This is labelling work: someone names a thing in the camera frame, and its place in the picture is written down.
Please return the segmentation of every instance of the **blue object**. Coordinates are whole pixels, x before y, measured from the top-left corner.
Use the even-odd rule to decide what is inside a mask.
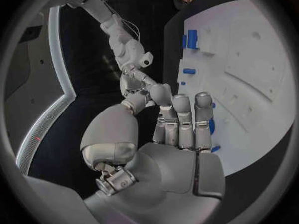
[[[197,30],[188,30],[188,48],[190,49],[197,49]]]
[[[187,48],[187,35],[183,35],[183,48]]]
[[[220,148],[221,148],[220,145],[215,146],[215,147],[213,147],[213,148],[211,149],[211,152],[212,152],[212,153],[213,153],[213,152],[216,152],[216,151],[218,151]]]
[[[185,68],[185,69],[183,69],[183,73],[185,73],[185,74],[195,74],[196,70],[195,69]]]
[[[215,132],[215,121],[214,121],[214,119],[209,120],[209,125],[210,125],[210,133],[212,135]]]

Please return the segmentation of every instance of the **robotic hand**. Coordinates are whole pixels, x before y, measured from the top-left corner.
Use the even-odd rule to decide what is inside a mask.
[[[119,212],[140,223],[183,223],[182,208],[190,222],[198,223],[200,216],[205,222],[219,206],[225,187],[221,162],[210,152],[211,96],[195,96],[194,134],[189,97],[172,96],[168,84],[158,84],[139,70],[152,63],[153,55],[123,29],[122,19],[103,0],[69,5],[84,8],[109,35],[125,97],[96,116],[83,135],[84,161],[101,172],[96,180],[100,190],[87,206],[103,223],[107,213]],[[153,143],[137,150],[134,116],[149,102],[160,106]]]

